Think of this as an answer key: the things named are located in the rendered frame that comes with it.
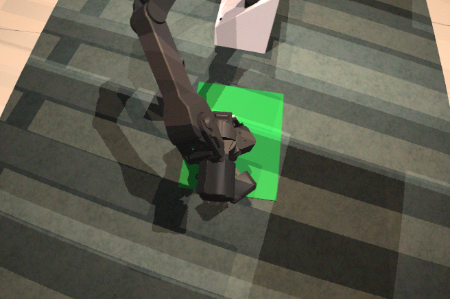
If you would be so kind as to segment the green circuit board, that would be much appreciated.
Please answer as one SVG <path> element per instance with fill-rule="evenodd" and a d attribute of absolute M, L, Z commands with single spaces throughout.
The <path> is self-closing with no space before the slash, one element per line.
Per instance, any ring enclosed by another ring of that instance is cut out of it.
<path fill-rule="evenodd" d="M 282 93 L 199 82 L 197 93 L 211 111 L 232 112 L 251 131 L 257 142 L 250 152 L 234 162 L 242 174 L 247 171 L 257 188 L 245 197 L 276 201 L 281 132 L 283 122 Z M 178 187 L 196 190 L 199 165 L 188 165 L 183 158 Z"/>

